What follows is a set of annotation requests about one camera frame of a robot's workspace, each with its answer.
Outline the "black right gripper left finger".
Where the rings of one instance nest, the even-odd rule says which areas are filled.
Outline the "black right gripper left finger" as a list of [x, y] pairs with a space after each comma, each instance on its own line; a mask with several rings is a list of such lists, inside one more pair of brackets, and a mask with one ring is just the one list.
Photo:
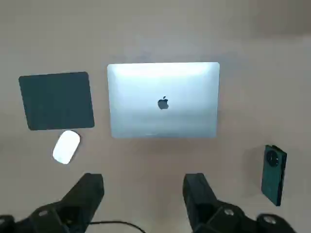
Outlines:
[[15, 221], [0, 216], [2, 233], [84, 233], [104, 197], [101, 174], [84, 174], [59, 201], [38, 207], [27, 218]]

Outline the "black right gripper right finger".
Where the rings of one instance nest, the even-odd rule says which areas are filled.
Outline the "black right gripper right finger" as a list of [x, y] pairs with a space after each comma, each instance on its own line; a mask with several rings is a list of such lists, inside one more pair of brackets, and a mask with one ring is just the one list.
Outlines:
[[255, 220], [233, 204], [220, 201], [203, 173], [186, 174], [183, 198], [193, 233], [294, 233], [283, 218], [260, 214]]

